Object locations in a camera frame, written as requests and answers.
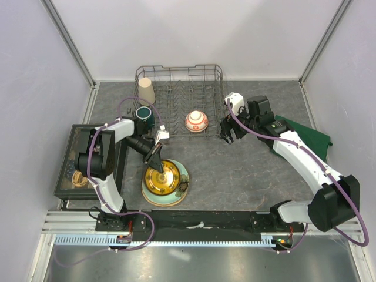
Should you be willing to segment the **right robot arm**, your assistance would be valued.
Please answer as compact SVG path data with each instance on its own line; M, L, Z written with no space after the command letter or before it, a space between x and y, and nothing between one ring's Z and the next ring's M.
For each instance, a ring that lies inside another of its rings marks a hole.
M270 227L283 231L290 223L311 223L327 232L356 216L360 207L360 184L343 176L321 160L287 121L274 116L266 96L245 100L236 92L224 104L230 113L220 122L221 138L227 143L251 133L284 158L310 187L310 201L283 201L271 208Z

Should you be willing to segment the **beige plastic cup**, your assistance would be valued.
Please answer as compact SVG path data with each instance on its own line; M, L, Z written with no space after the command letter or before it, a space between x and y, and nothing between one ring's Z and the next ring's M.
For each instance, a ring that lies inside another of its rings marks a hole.
M147 78L141 78L138 81L138 97L142 98L140 104L143 106L149 106L155 103L156 97L152 85L152 81Z

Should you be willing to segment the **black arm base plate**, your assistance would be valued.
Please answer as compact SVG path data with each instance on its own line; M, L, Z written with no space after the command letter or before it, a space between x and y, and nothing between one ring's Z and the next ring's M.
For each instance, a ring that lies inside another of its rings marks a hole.
M304 231L303 224L283 223L266 212L149 210L117 216L99 212L96 231L130 231L134 240L153 242L259 241L261 233Z

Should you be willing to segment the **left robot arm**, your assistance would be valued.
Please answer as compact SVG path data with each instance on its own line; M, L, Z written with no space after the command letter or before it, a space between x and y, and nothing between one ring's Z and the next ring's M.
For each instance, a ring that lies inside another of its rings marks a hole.
M86 128L78 139L75 169L93 186L100 201L96 218L97 231L125 231L131 221L124 199L118 191L113 172L116 163L116 145L124 141L143 156L148 167L163 172L160 158L161 144L143 138L147 123L132 117L119 117L101 127Z

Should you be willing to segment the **white red patterned bowl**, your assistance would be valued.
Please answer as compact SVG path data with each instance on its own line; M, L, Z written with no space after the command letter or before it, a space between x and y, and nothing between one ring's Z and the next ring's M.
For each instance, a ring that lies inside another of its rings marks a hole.
M185 118L185 127L188 131L199 133L204 131L209 125L207 115L199 110L190 112Z

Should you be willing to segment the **dark green mug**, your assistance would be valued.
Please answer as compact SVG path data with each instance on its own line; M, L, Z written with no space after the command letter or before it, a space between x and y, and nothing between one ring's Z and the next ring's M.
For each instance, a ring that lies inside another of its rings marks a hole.
M141 106L136 110L136 117L144 121L148 130L154 128L155 118L151 108L147 106Z

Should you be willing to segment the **yellow black patterned plate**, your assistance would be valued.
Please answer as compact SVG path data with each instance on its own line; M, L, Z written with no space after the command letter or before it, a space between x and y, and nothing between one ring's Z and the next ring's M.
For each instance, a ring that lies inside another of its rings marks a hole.
M163 173L148 167L144 173L143 184L157 196L166 196L174 192L180 183L180 172L171 160L163 160Z

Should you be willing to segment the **cream bird pattern plate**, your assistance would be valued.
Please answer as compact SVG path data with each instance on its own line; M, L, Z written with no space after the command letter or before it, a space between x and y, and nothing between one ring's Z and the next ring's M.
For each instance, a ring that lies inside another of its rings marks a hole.
M171 207L179 204L188 194L188 191L177 192L173 191L167 195L157 195L150 192L147 188L142 188L142 195L146 201L154 206Z

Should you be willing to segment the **mint green flower plate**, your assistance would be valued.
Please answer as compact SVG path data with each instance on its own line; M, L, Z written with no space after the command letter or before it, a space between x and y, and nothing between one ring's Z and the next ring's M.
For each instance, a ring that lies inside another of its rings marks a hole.
M173 163L175 163L180 172L180 183L175 191L177 192L185 192L186 190L188 191L189 184L190 184L190 177L186 168L180 162L176 160L172 160L172 159L165 159L165 160L171 160Z

